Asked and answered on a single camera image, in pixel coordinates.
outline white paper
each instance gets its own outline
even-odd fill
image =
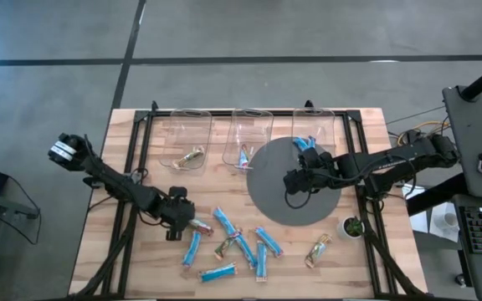
[[[438,237],[447,238],[452,242],[458,242],[459,241],[458,225],[455,228],[441,229],[434,222],[436,217],[441,217],[448,212],[456,214],[455,206],[453,205],[453,203],[445,202],[444,204],[440,204],[436,207],[433,207],[433,214],[431,215],[431,224],[430,224],[429,232]]]
[[[412,189],[412,185],[405,184],[402,188],[403,195],[406,196],[407,193],[410,192]],[[414,191],[407,196],[407,199],[416,196],[422,192],[425,191],[425,188],[421,186],[416,186],[414,187]],[[420,212],[418,214],[415,214],[410,217],[410,224],[412,225],[412,229],[414,231],[418,232],[423,232],[423,233],[428,233],[428,224],[427,224],[427,213],[426,212]]]

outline wooden table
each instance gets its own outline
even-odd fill
[[[390,147],[387,129],[381,109],[360,109],[370,152]],[[105,163],[122,172],[130,139],[134,110],[114,110],[105,138],[103,159]],[[341,240],[336,235],[336,225],[344,217],[358,215],[354,189],[342,190],[337,208],[320,222],[306,227],[285,227],[269,220],[252,203],[247,193],[245,176],[228,171],[222,161],[222,153],[228,135],[230,118],[214,117],[208,160],[202,176],[175,175],[162,166],[158,157],[166,137],[168,118],[154,118],[151,143],[148,147],[146,168],[150,175],[144,185],[157,186],[168,191],[169,186],[185,186],[188,198],[195,202],[197,218],[215,229],[212,237],[203,237],[194,265],[183,271],[181,261],[192,235],[186,230],[180,242],[165,241],[165,229],[150,227],[137,222],[133,244],[127,298],[368,298],[372,286],[367,267],[364,242]],[[275,117],[272,139],[289,136],[291,117]],[[342,120],[336,118],[336,154],[347,151]],[[356,131],[356,149],[359,150]],[[137,140],[134,168],[140,153],[141,137]],[[401,195],[398,189],[393,194]],[[106,196],[95,191],[91,204]],[[70,292],[79,291],[104,261],[110,242],[116,201],[108,201],[96,207],[87,217],[85,229],[75,265]],[[268,281],[256,283],[254,271],[237,247],[228,250],[226,258],[219,262],[213,250],[226,237],[226,233],[212,215],[220,206],[234,225],[249,230],[263,226],[284,249],[282,258],[268,258]],[[383,219],[390,251],[399,266],[416,286],[427,291],[413,231],[404,200],[389,197],[385,200]],[[305,255],[322,233],[331,234],[334,242],[326,250],[316,268],[304,264]],[[251,248],[255,251],[256,236],[245,231]],[[211,283],[199,283],[197,271],[219,267],[235,261],[238,275]],[[387,285],[382,261],[377,255],[377,266],[383,286]],[[120,264],[115,266],[113,283],[117,283]]]

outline small potted plant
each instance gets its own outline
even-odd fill
[[[341,238],[358,239],[364,233],[364,224],[358,217],[348,217],[338,224],[338,235]]]

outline transparent container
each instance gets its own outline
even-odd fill
[[[230,171],[245,173],[251,170],[250,161],[258,151],[258,156],[263,156],[262,161],[265,161],[268,155],[265,147],[271,139],[273,118],[270,112],[262,110],[236,109],[232,112],[223,153],[223,161]]]
[[[302,108],[293,111],[291,138],[301,138],[308,146],[315,142],[316,149],[336,155],[336,142],[334,135],[334,112],[328,109]],[[291,154],[297,160],[300,148],[291,141]]]
[[[212,116],[201,110],[171,112],[167,138],[159,160],[176,171],[194,171],[208,156]]]

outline wire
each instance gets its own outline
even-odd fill
[[[387,122],[386,125],[390,125],[390,124],[392,124],[392,123],[396,123],[396,122],[399,122],[399,121],[401,121],[401,120],[407,120],[407,119],[409,119],[409,118],[413,118],[413,117],[416,117],[416,116],[420,116],[420,115],[423,115],[423,114],[426,114],[426,113],[428,113],[428,112],[432,112],[432,111],[435,111],[435,110],[440,110],[440,109],[442,109],[442,108],[444,108],[444,107],[445,107],[445,105],[442,105],[442,106],[433,108],[433,109],[431,109],[431,110],[426,110],[426,111],[423,111],[423,112],[420,112],[420,113],[417,113],[417,114],[414,114],[414,115],[410,115],[410,116],[407,116],[407,117],[402,117],[402,118],[399,118],[399,119],[397,119],[397,120],[392,120],[392,121],[390,121],[390,122]]]
[[[396,137],[396,138],[397,138],[397,137],[399,137],[399,135],[398,135],[398,134],[393,133],[393,132],[391,132],[391,131],[388,131],[388,134],[389,134],[389,135],[392,135],[392,136],[394,136],[394,137]]]
[[[380,210],[380,212],[382,212],[382,210],[384,210],[384,200],[379,200],[377,203],[372,201],[372,205],[373,206],[375,206],[375,204],[378,205],[380,202],[382,202],[382,206],[380,206],[379,210]],[[367,208],[366,208],[366,211],[367,211],[367,213],[374,214],[373,212],[370,212],[369,210],[367,210]]]
[[[92,210],[92,208],[98,206],[98,205],[101,204],[102,202],[105,202],[105,201],[110,200],[111,198],[113,198],[113,196],[108,196],[108,197],[106,197],[105,199],[103,199],[103,200],[97,202],[96,204],[90,206],[88,212],[90,212],[90,211]]]
[[[405,200],[407,199],[407,196],[410,195],[411,193],[414,192],[414,190],[416,189],[416,168],[414,167],[414,164],[412,164],[412,162],[408,159],[406,159],[405,157],[403,156],[398,156],[398,155],[392,155],[396,158],[401,158],[402,160],[405,160],[406,162],[408,162],[408,164],[410,165],[410,168],[412,169],[412,174],[413,174],[413,179],[412,179],[412,188],[410,189],[410,191],[405,195]]]
[[[374,161],[371,161],[369,164],[366,165],[366,167],[364,167],[360,172],[358,172],[355,176],[353,177],[350,177],[350,178],[340,178],[340,177],[337,177],[337,176],[331,176],[331,175],[325,175],[325,174],[321,174],[319,172],[314,172],[314,175],[317,175],[317,176],[324,176],[324,177],[327,177],[331,180],[334,180],[334,181],[354,181],[356,179],[358,179],[359,177],[362,177],[362,176],[365,176],[365,174],[370,174],[372,172],[372,170],[369,170],[373,165],[375,165],[376,163],[378,163],[379,161],[383,161],[383,160],[386,160],[387,158],[386,157],[382,157],[382,158],[379,158],[377,160],[374,160]]]
[[[94,151],[93,151],[92,148],[90,147],[91,144],[90,144],[90,141],[89,141],[89,136],[87,136],[87,134],[84,134],[83,137],[84,137],[84,139],[85,139],[85,149],[87,150],[87,153],[89,154],[89,157],[90,157],[90,160],[92,161],[92,164],[93,164],[98,170],[103,171],[103,169],[101,169],[101,168],[98,166],[98,163],[96,162],[96,158],[98,158],[98,156],[94,153]],[[115,179],[114,179],[112,176],[109,176],[107,173],[105,173],[104,175],[107,176],[107,177],[109,177],[111,180],[115,181]],[[132,199],[133,201],[136,199],[130,189],[127,189],[127,188],[126,188],[125,186],[123,186],[123,185],[119,185],[119,187],[124,188],[124,189],[126,190],[126,192],[131,196],[131,199]]]
[[[449,115],[445,116],[444,121],[442,121],[442,125],[445,125],[445,121],[449,118]],[[444,135],[444,126],[440,128],[440,135]]]
[[[426,136],[431,136],[432,134],[434,134],[434,133],[438,132],[439,130],[443,129],[444,127],[450,126],[449,123],[446,123],[445,121],[446,120],[444,120],[444,121],[435,121],[435,120],[425,121],[425,122],[423,122],[419,125],[414,126],[411,130],[416,130],[419,135],[423,135],[423,132],[420,130],[422,127],[424,127],[425,125],[436,125],[432,130],[430,130],[426,134]],[[406,145],[406,144],[410,143],[410,141],[408,143],[404,143],[403,138],[411,130],[405,130],[403,133],[399,134],[399,137],[397,138],[397,145],[403,146],[403,145]]]
[[[5,221],[1,217],[0,217],[0,221],[7,224],[7,226],[11,227],[12,229],[14,229],[19,235],[21,235],[23,238],[25,238],[30,244],[32,244],[32,245],[38,244],[38,235],[40,233],[40,227],[42,226],[42,216],[38,216],[38,231],[37,231],[37,237],[34,240],[34,242],[27,235],[25,235],[22,231],[20,231],[20,229],[16,228],[16,226],[14,226],[12,223]]]
[[[398,197],[398,198],[403,199],[403,200],[405,199],[404,196],[394,195],[394,194],[392,194],[392,193],[387,193],[387,195],[389,195],[389,196],[394,196],[394,197]]]
[[[162,222],[158,222],[158,223],[147,222],[147,221],[144,220],[144,218],[142,218],[141,211],[139,211],[138,213],[139,213],[139,218],[141,219],[141,222],[144,222],[146,225],[158,226],[158,225],[161,225],[161,223],[162,223]]]
[[[27,199],[31,202],[31,204],[33,204],[34,208],[37,210],[37,216],[35,217],[38,218],[38,230],[37,230],[37,237],[34,239],[34,242],[29,238],[27,237],[25,234],[23,234],[23,232],[21,232],[18,228],[16,228],[13,224],[3,220],[1,217],[0,217],[0,221],[1,222],[4,222],[6,223],[7,225],[9,225],[10,227],[12,227],[14,230],[16,230],[16,232],[18,232],[21,236],[23,236],[25,239],[27,239],[27,241],[32,244],[32,245],[36,245],[38,243],[38,238],[40,237],[40,228],[42,227],[42,213],[40,213],[40,208],[37,206],[37,204],[33,201],[33,199],[29,196],[29,194],[25,191],[25,189],[23,189],[22,187],[22,184],[20,184],[20,182],[18,182],[18,180],[14,179],[12,176],[8,176],[9,179],[13,180],[14,183],[16,183],[16,185],[18,185],[18,187],[20,188],[20,190],[23,192],[23,194],[25,195],[25,197],[27,197]]]
[[[310,198],[311,198],[311,190],[308,191],[308,197],[302,204],[300,204],[299,206],[293,206],[290,204],[290,200],[288,200],[288,191],[286,190],[284,193],[285,204],[291,209],[301,209],[302,207],[306,206],[306,204],[308,204],[308,201],[310,200]]]

